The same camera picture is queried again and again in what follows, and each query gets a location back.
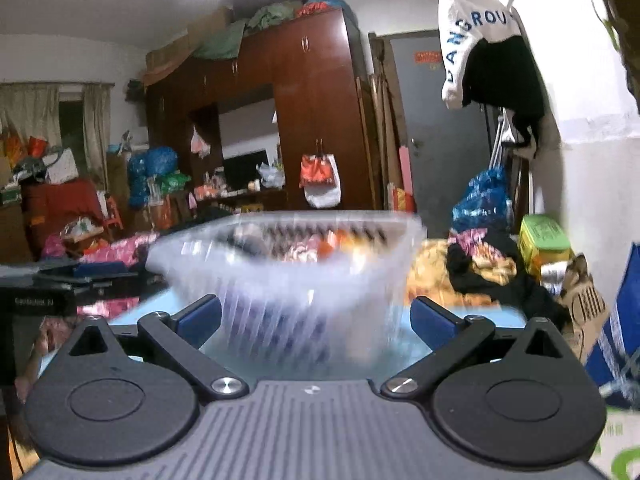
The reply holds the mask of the grey door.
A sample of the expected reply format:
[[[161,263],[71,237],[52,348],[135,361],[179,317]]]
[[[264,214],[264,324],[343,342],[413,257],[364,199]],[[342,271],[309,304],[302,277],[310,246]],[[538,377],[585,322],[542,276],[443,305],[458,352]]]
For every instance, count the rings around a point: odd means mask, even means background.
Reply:
[[[488,117],[471,104],[450,110],[442,100],[445,66],[438,32],[390,40],[404,112],[416,210],[431,238],[444,238],[451,211],[472,177],[487,168]]]

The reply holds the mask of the yellow patterned cloth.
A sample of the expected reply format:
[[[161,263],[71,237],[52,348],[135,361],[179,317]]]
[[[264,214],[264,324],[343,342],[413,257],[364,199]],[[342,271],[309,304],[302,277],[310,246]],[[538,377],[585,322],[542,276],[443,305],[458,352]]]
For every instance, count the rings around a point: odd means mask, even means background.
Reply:
[[[448,242],[426,240],[414,258],[406,279],[405,305],[413,299],[425,296],[436,304],[450,308],[497,307],[498,302],[483,294],[460,294],[452,287],[446,269]],[[471,257],[471,271],[491,284],[507,285],[516,275],[515,262],[508,257],[491,255],[482,248],[479,255]]]

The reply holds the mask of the white hanging shirt blue letters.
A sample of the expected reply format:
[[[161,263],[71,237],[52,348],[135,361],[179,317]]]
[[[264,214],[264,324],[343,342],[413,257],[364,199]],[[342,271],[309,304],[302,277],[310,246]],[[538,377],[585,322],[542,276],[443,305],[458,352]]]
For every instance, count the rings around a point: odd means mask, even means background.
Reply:
[[[438,0],[440,52],[445,69],[442,100],[450,110],[464,107],[463,76],[472,50],[520,36],[520,28],[499,0]]]

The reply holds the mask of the green cloth atop wardrobe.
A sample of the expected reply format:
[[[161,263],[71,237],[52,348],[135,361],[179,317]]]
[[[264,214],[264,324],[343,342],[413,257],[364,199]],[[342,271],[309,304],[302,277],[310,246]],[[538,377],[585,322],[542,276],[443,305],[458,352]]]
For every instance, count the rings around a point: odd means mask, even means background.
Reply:
[[[192,56],[209,61],[227,61],[237,58],[247,23],[247,20],[239,20],[223,30],[214,32],[193,51]]]

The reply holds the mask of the blue plastic bag by door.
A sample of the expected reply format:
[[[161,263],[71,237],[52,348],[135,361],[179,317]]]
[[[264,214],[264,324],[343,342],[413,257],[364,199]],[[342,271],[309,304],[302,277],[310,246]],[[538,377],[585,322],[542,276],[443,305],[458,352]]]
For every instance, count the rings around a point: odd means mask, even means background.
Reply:
[[[451,211],[451,229],[507,231],[512,221],[509,180],[503,166],[492,167],[469,180],[465,194]]]

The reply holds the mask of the blue plastic bags stack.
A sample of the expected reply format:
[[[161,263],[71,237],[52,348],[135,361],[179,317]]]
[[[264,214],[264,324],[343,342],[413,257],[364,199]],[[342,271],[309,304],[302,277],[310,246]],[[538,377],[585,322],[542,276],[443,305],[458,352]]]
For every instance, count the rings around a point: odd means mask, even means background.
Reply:
[[[133,154],[127,162],[128,205],[141,209],[153,196],[166,196],[174,186],[170,180],[178,171],[178,155],[169,146]]]

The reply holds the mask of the dark red wooden wardrobe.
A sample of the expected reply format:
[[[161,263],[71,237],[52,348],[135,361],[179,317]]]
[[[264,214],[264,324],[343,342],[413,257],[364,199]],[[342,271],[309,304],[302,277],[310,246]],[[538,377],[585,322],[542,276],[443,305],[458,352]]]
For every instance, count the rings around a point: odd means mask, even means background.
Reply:
[[[190,56],[145,91],[152,146],[169,146],[200,184],[222,164],[219,117],[272,99],[277,112],[288,208],[307,208],[303,156],[335,157],[341,208],[378,208],[378,164],[360,32],[341,8],[294,18],[245,37],[234,60]]]

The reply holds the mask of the red chair with clutter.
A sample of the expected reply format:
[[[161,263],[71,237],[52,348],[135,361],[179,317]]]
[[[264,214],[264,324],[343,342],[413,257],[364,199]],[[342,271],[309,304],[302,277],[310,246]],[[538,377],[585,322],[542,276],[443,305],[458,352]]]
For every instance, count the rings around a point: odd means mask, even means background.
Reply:
[[[61,232],[66,224],[88,217],[97,226],[104,226],[98,192],[90,180],[24,185],[21,192],[25,232],[36,260],[41,257],[47,238]]]

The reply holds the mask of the black hanging garment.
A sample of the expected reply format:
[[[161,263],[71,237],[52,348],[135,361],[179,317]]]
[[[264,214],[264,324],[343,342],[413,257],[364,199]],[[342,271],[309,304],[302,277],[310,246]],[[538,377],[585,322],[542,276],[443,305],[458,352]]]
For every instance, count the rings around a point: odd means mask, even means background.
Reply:
[[[534,58],[522,36],[482,39],[471,50],[463,74],[463,104],[471,102],[510,110],[515,139],[502,145],[518,157],[535,157],[546,109]]]

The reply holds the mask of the clear plastic perforated basket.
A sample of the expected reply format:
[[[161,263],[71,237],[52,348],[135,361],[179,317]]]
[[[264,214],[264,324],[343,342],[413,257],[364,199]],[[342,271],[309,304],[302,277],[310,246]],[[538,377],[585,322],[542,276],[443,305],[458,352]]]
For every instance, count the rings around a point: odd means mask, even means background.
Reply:
[[[372,240],[378,256],[319,261],[320,240],[337,230]],[[187,302],[215,295],[214,339],[233,353],[287,367],[368,364],[397,336],[425,237],[418,217],[395,211],[235,214],[160,237],[146,267]]]

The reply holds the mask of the blue tote bag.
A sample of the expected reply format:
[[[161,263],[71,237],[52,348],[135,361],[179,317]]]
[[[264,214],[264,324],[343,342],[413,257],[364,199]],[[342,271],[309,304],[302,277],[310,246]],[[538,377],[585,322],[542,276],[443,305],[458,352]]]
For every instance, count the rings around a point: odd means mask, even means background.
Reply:
[[[608,405],[639,411],[639,244],[631,245],[620,290],[586,364]]]

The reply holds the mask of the orange capped bottle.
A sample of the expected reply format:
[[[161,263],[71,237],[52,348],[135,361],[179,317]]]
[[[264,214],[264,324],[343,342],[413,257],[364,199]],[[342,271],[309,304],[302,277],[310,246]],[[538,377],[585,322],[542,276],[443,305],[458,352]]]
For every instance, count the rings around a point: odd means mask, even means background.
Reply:
[[[320,240],[317,249],[319,261],[332,257],[349,257],[352,262],[374,260],[378,256],[372,240],[346,230],[329,231]]]

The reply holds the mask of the orange white hanging bag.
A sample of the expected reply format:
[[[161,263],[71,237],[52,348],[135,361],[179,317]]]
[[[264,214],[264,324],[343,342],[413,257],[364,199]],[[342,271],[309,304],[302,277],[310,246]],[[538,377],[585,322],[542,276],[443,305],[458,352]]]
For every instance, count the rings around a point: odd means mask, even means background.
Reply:
[[[342,187],[334,155],[304,155],[300,162],[299,187],[311,208],[337,207],[342,201]]]

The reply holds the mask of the brown paper bag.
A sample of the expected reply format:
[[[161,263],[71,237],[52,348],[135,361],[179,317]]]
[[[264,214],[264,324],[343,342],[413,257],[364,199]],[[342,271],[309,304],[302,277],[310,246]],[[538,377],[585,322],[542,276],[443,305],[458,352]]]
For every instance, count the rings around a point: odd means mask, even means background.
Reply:
[[[585,365],[608,320],[610,308],[594,286],[584,254],[567,263],[559,303],[570,315],[570,322],[562,329],[563,337]]]

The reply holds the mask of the pink floral bedding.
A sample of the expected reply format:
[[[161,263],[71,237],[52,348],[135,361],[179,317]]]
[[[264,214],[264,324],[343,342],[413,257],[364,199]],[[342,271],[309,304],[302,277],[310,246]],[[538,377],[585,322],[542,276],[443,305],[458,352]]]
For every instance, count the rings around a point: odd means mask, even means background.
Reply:
[[[109,243],[99,237],[85,249],[66,246],[58,235],[50,235],[41,252],[42,260],[69,258],[82,263],[122,262],[127,268],[146,258],[149,246],[158,239],[155,232],[140,232]]]

